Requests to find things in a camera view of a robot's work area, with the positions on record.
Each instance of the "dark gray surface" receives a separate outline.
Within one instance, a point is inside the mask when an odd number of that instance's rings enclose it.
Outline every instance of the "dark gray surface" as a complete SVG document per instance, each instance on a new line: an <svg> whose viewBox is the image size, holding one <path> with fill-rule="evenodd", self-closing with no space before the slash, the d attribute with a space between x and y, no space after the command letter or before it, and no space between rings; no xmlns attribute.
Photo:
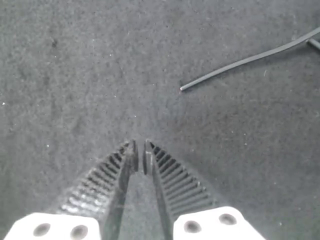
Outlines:
<svg viewBox="0 0 320 240"><path fill-rule="evenodd" d="M150 138L265 237L317 239L319 53L301 45L179 87L311 31L319 11L318 0L2 0L1 237L124 139Z"/></svg>

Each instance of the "screw hole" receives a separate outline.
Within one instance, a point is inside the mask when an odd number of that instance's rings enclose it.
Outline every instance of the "screw hole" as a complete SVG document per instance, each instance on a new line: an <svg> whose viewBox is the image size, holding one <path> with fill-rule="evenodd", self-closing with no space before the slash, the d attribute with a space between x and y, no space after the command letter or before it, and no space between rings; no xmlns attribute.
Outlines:
<svg viewBox="0 0 320 240"><path fill-rule="evenodd" d="M75 226L71 231L71 239L81 240L84 239L88 234L88 228L84 225Z"/></svg>
<svg viewBox="0 0 320 240"><path fill-rule="evenodd" d="M42 223L34 229L33 235L35 237L42 237L49 232L49 229L50 229L49 223Z"/></svg>
<svg viewBox="0 0 320 240"><path fill-rule="evenodd" d="M184 224L184 231L186 233L196 234L201 231L201 226L196 221L187 221Z"/></svg>
<svg viewBox="0 0 320 240"><path fill-rule="evenodd" d="M225 225L235 225L235 224L237 224L236 218L234 216L228 214L228 213L222 214L219 217L219 220L220 220L220 223L225 224Z"/></svg>

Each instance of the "white plastic bracket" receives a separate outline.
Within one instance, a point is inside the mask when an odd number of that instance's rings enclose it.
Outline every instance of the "white plastic bracket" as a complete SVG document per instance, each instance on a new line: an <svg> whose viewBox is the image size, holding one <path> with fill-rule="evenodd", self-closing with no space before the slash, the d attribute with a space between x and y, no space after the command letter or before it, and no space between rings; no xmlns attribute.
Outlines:
<svg viewBox="0 0 320 240"><path fill-rule="evenodd" d="M101 240L91 217L32 213L16 221L4 240Z"/></svg>
<svg viewBox="0 0 320 240"><path fill-rule="evenodd" d="M173 226L173 240L265 240L240 211L224 206L181 215Z"/></svg>

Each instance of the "gray carpet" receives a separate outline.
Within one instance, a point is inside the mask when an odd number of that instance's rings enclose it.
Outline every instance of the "gray carpet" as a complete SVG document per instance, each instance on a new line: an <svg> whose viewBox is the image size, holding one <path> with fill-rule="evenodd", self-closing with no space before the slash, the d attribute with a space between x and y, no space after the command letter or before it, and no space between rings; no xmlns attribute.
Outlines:
<svg viewBox="0 0 320 240"><path fill-rule="evenodd" d="M319 0L1 0L0 238L118 144L150 138L266 238L318 239L320 53L302 44L179 87L319 27L319 12ZM123 239L159 232L148 189L130 190Z"/></svg>

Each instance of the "black cable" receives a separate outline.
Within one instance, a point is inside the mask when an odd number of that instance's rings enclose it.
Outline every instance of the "black cable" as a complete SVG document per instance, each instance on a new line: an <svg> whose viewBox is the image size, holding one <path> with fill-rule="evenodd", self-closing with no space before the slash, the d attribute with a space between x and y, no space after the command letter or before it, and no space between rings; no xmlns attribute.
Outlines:
<svg viewBox="0 0 320 240"><path fill-rule="evenodd" d="M230 69L234 69L234 68L239 67L241 65L244 65L244 64L259 60L259 59L263 59L263 58L266 58L268 56L271 56L271 55L280 53L282 51L288 50L288 49L290 49L290 48L292 48L292 47L294 47L294 46L296 46L298 44L301 44L301 43L305 42L306 40L312 38L314 35L317 35L319 33L320 33L320 27L316 28L315 30L307 33L306 35L303 35L303 36L299 37L298 39L296 39L296 40L294 40L292 42L289 42L289 43L287 43L285 45L279 46L279 47L271 49L269 51L265 51L265 52L259 53L259 54L254 55L254 56L250 56L248 58L242 59L240 61L236 61L236 62L234 62L232 64L227 65L227 66L224 66L224 67L222 67L222 68L220 68L218 70L212 71L212 72L210 72L210 73L208 73L208 74L206 74L206 75L204 75L204 76L202 76L202 77L200 77L200 78L198 78L198 79L196 79L196 80L194 80L192 82L187 83L186 85L183 85L182 87L180 87L180 90L184 91L184 90L186 90L186 89L188 89L188 88L190 88L190 87L192 87L192 86L194 86L194 85L196 85L198 83L201 83L201 82L203 82L203 81L205 81L205 80L207 80L209 78L212 78L212 77L214 77L214 76L216 76L218 74L224 73L224 72L226 72L226 71L228 71Z"/></svg>

